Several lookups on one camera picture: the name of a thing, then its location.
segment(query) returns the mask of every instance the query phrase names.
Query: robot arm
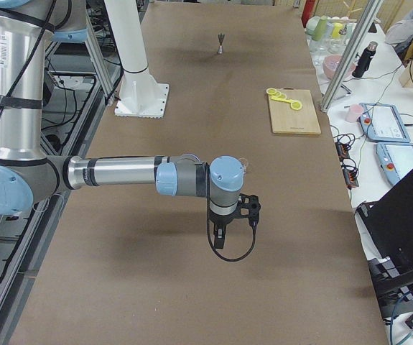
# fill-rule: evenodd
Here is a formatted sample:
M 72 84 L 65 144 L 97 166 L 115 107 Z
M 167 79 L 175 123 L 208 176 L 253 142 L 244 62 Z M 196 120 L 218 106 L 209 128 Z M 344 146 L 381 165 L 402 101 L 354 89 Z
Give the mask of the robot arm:
M 84 0 L 0 0 L 0 214 L 85 185 L 154 183 L 162 195 L 208 199 L 213 250 L 223 248 L 226 226 L 236 218 L 249 219 L 255 241 L 259 199 L 240 194 L 243 168 L 235 158 L 208 166 L 192 155 L 82 159 L 41 150 L 45 43 L 80 42 L 86 32 Z

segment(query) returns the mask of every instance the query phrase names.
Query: bottle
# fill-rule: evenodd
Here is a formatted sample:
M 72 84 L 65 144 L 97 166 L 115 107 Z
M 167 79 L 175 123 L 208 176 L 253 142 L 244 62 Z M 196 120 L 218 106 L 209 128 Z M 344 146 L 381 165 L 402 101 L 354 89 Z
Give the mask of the bottle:
M 341 38 L 340 31 L 342 30 L 343 25 L 341 23 L 334 24 L 333 34 L 329 42 L 329 52 L 332 54 L 338 54 L 340 52 Z
M 313 60 L 313 64 L 315 66 L 319 66 L 322 64 L 322 60 L 325 57 L 325 52 L 329 49 L 330 36 L 333 33 L 333 29 L 334 24 L 328 22 L 326 24 L 326 31 L 324 35 L 322 36 L 321 40 L 318 41 L 317 57 Z
M 347 48 L 347 26 L 344 25 L 338 32 L 340 35 L 340 51 L 339 54 L 343 54 L 345 48 Z
M 312 34 L 312 40 L 310 41 L 310 52 L 316 52 L 318 50 L 322 36 L 326 31 L 327 23 L 328 18 L 326 16 L 322 16 L 318 21 L 316 29 Z
M 361 78 L 364 74 L 369 69 L 369 65 L 371 64 L 371 60 L 373 56 L 376 54 L 376 49 L 377 49 L 377 42 L 370 42 L 368 47 L 363 51 L 363 54 L 361 54 L 361 57 L 359 58 L 358 65 L 356 66 L 355 70 L 351 75 L 355 78 Z

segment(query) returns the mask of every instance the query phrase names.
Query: metal pole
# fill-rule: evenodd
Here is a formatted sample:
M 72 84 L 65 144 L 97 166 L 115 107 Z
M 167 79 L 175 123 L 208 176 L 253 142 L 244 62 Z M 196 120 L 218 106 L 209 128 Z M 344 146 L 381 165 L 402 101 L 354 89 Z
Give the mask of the metal pole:
M 141 24 L 134 0 L 105 0 L 124 69 L 115 114 L 161 118 L 170 87 L 157 83 L 147 63 Z
M 342 60 L 340 61 L 337 70 L 335 71 L 333 79 L 331 80 L 328 89 L 326 90 L 326 93 L 322 98 L 320 104 L 321 111 L 328 111 L 331 103 L 334 100 L 335 94 L 340 88 L 340 85 L 345 77 L 345 74 L 350 68 L 351 63 L 353 62 L 356 53 L 358 52 L 360 44 L 364 40 L 364 37 L 366 36 L 367 31 L 371 27 L 372 22 L 376 17 L 377 12 L 379 12 L 379 9 L 383 2 L 384 0 L 368 1 L 366 8 L 364 9 L 361 15 L 361 18 L 359 19 L 358 24 L 356 25 L 353 36 L 351 37 L 350 42 L 348 43 L 348 46 L 345 49 L 345 52 L 343 53 Z
M 111 95 L 113 90 L 113 85 L 111 82 L 111 77 L 108 73 L 107 67 L 104 64 L 104 56 L 99 48 L 98 40 L 94 35 L 93 25 L 91 24 L 90 17 L 88 13 L 86 14 L 86 27 L 88 29 L 88 37 L 85 41 L 85 45 L 90 53 L 91 62 L 98 74 L 98 79 L 101 82 L 104 93 L 109 97 L 109 104 L 113 103 L 113 95 Z

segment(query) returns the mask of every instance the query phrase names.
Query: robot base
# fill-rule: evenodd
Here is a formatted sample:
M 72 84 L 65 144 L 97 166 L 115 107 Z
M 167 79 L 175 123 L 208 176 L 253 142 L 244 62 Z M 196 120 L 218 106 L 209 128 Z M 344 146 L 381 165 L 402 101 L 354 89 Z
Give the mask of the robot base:
M 132 98 L 122 98 L 115 108 L 115 115 L 117 116 L 134 116 L 134 117 L 149 117 L 153 119 L 161 119 L 164 116 L 168 93 L 170 86 L 168 84 L 157 84 L 163 94 L 159 98 L 155 98 L 153 102 L 145 107 L 138 107 L 135 111 L 134 104 L 136 103 Z

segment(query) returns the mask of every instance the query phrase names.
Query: table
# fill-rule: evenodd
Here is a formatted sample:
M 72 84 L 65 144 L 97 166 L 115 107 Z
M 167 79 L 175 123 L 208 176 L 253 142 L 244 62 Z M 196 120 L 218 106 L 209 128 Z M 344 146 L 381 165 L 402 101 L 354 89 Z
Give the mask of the table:
M 370 41 L 376 41 L 379 44 L 376 55 L 371 62 L 371 67 L 369 71 L 364 74 L 364 78 L 379 77 L 388 72 L 394 71 L 401 65 L 401 61 L 395 54 L 393 47 L 384 43 L 385 34 L 383 30 L 379 25 L 376 26 L 378 28 L 378 32 L 375 34 L 368 33 L 359 50 L 359 52 L 361 53 Z M 319 59 L 318 53 L 313 53 L 312 57 L 314 62 Z M 325 91 L 325 89 L 327 89 L 328 87 L 329 80 L 325 77 L 321 65 L 316 65 L 315 69 L 320 88 L 322 91 Z M 340 133 L 353 133 L 356 137 L 361 136 L 363 134 L 363 131 L 359 123 L 352 124 L 345 120 L 345 115 L 347 112 L 347 109 L 345 107 L 349 106 L 350 104 L 356 104 L 360 102 L 376 103 L 385 88 L 386 91 L 383 97 L 380 98 L 380 103 L 394 104 L 398 108 L 399 113 L 413 115 L 413 88 L 402 88 L 399 82 L 399 76 L 403 71 L 404 67 L 401 66 L 395 74 L 385 75 L 384 77 L 379 79 L 360 79 L 349 80 L 345 82 L 345 85 L 349 87 L 353 92 L 350 96 L 341 98 L 333 102 L 333 105 L 328 111 L 330 123 L 333 126 L 337 127 Z M 402 119 L 405 124 L 413 123 L 413 117 L 402 115 Z M 337 129 L 333 128 L 332 131 L 333 135 L 338 134 Z M 407 127 L 407 131 L 411 137 L 411 142 L 413 142 L 413 127 Z M 391 189 L 391 186 L 386 180 L 386 177 L 381 170 L 376 158 L 374 151 L 375 144 L 370 141 L 364 141 L 364 138 L 357 140 L 353 145 L 352 150 L 349 152 L 350 156 L 356 162 L 359 162 L 359 157 L 361 155 L 361 163 L 359 167 L 360 172 L 358 178 L 359 188 L 354 188 L 352 190 L 352 208 L 356 208 L 360 203 L 364 201 L 377 201 Z M 359 216 L 356 217 L 356 223 L 361 234 L 361 241 L 363 243 L 364 252 L 367 258 L 379 258 L 380 254 L 375 248 L 375 245 L 373 244 L 371 237 L 369 236 L 367 229 L 363 225 L 363 222 L 359 218 Z M 404 324 L 404 321 L 410 315 L 410 313 L 403 314 L 396 320 L 393 332 L 394 339 L 396 339 L 395 342 L 397 342 L 399 339 L 402 339 L 409 332 L 409 329 Z M 406 344 L 412 345 L 413 337 L 408 340 Z
M 75 191 L 11 344 L 386 344 L 328 118 L 317 137 L 271 133 L 266 88 L 320 99 L 294 10 L 155 3 L 143 32 L 151 72 L 170 83 L 164 118 L 109 109 L 89 155 L 245 157 L 256 248 L 237 264 L 214 256 L 203 199 Z M 231 224 L 224 254 L 247 248 L 246 227 Z

